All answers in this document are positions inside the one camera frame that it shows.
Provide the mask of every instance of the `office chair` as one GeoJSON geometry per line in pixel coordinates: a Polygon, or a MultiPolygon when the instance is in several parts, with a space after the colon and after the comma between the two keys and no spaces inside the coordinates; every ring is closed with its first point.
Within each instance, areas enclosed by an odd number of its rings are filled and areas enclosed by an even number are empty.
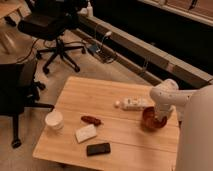
{"type": "Polygon", "coordinates": [[[34,81],[37,60],[33,59],[23,64],[0,64],[0,115],[12,117],[13,148],[21,145],[18,136],[19,114],[25,107],[54,108],[51,104],[36,103],[39,92],[45,85],[34,81]]]}
{"type": "Polygon", "coordinates": [[[52,56],[43,66],[43,72],[49,73],[48,66],[59,55],[62,60],[66,59],[75,72],[80,71],[80,67],[68,56],[66,51],[81,49],[86,53],[85,47],[66,46],[66,43],[59,38],[66,29],[78,28],[77,11],[87,6],[86,0],[35,0],[32,4],[30,0],[25,0],[31,10],[31,14],[24,17],[18,24],[18,29],[33,37],[53,41],[56,46],[38,50],[36,57],[41,59],[42,53],[52,52],[52,56]]]}

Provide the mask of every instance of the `gray carpet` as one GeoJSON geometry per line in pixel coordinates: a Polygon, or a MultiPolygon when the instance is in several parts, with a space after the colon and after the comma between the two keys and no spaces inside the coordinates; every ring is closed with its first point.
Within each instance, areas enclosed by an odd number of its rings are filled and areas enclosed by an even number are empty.
{"type": "MultiPolygon", "coordinates": [[[[27,13],[26,7],[22,8],[22,13],[27,13]]],[[[19,20],[17,14],[11,15],[16,22],[19,20]]],[[[17,28],[8,26],[4,20],[0,21],[0,29],[3,30],[12,44],[13,52],[6,54],[0,46],[0,63],[15,62],[17,58],[26,56],[35,39],[20,33],[17,28]]],[[[66,31],[63,36],[66,42],[81,40],[70,31],[66,31]]],[[[39,41],[36,49],[43,48],[43,41],[39,41]]],[[[49,54],[43,55],[43,59],[38,62],[36,80],[46,85],[46,89],[40,92],[40,102],[55,104],[57,98],[69,76],[87,77],[102,80],[111,80],[128,83],[149,84],[139,76],[135,75],[127,68],[124,68],[117,62],[111,64],[102,64],[89,54],[81,54],[80,50],[69,53],[70,56],[80,66],[81,71],[75,73],[68,65],[57,59],[49,67],[50,74],[45,75],[42,72],[42,66],[47,60],[49,54]]],[[[59,170],[89,170],[75,166],[60,167],[58,163],[39,160],[32,157],[33,149],[39,136],[45,126],[44,118],[48,113],[47,109],[26,108],[25,112],[20,115],[20,139],[22,146],[17,149],[11,148],[12,140],[12,122],[11,118],[0,116],[0,170],[2,171],[59,171],[59,170]]]]}

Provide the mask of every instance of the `chair base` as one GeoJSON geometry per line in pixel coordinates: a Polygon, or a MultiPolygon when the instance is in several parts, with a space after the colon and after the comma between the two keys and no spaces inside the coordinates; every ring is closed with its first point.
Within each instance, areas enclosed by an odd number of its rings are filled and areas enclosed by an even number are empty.
{"type": "Polygon", "coordinates": [[[48,69],[48,66],[54,61],[54,59],[58,55],[60,56],[60,58],[64,62],[65,62],[64,59],[66,59],[69,62],[69,64],[71,64],[69,66],[72,67],[75,72],[79,72],[80,71],[80,67],[66,53],[66,51],[75,50],[75,49],[82,49],[82,53],[86,53],[85,47],[83,45],[82,46],[66,47],[64,42],[61,39],[57,38],[56,39],[56,47],[51,47],[51,48],[48,48],[48,49],[38,50],[37,54],[36,54],[36,57],[37,57],[37,59],[41,59],[41,53],[53,52],[52,56],[47,60],[47,62],[43,66],[43,72],[45,74],[48,74],[50,72],[50,70],[48,69]]]}
{"type": "MultiPolygon", "coordinates": [[[[50,111],[54,109],[54,105],[44,103],[27,104],[26,107],[40,107],[50,108],[50,111]]],[[[13,141],[11,143],[12,148],[18,148],[21,146],[21,140],[19,139],[19,115],[13,116],[13,141]]]]}

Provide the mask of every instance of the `red object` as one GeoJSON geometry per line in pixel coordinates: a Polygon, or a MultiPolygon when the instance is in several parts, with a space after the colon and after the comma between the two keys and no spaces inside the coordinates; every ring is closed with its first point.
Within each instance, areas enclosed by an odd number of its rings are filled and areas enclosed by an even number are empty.
{"type": "Polygon", "coordinates": [[[82,116],[81,120],[90,124],[94,124],[95,126],[98,126],[101,124],[101,120],[93,116],[82,116]]]}
{"type": "Polygon", "coordinates": [[[147,107],[143,111],[142,115],[142,124],[149,129],[155,130],[159,128],[163,128],[167,123],[167,118],[164,117],[162,121],[158,121],[155,118],[155,110],[154,107],[147,107]]]}

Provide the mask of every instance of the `wooden surface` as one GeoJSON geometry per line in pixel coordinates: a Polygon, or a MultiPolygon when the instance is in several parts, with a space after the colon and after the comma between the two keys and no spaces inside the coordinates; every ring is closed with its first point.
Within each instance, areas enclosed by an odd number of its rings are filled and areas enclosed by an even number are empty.
{"type": "Polygon", "coordinates": [[[171,171],[175,165],[179,129],[176,114],[168,124],[149,132],[141,127],[141,111],[114,108],[125,97],[149,97],[150,86],[70,77],[57,101],[56,109],[64,117],[64,127],[52,131],[45,127],[33,156],[60,163],[99,170],[171,171]],[[96,138],[78,144],[75,131],[86,124],[82,115],[102,120],[96,138]],[[111,153],[86,156],[88,144],[110,142],[111,153]]]}
{"type": "MultiPolygon", "coordinates": [[[[7,4],[7,3],[0,3],[0,19],[8,16],[9,14],[17,11],[18,14],[21,16],[19,8],[21,7],[20,4],[7,4]]],[[[5,49],[6,53],[10,53],[12,51],[9,45],[8,38],[5,33],[0,30],[0,44],[2,44],[3,48],[5,49]]]]}

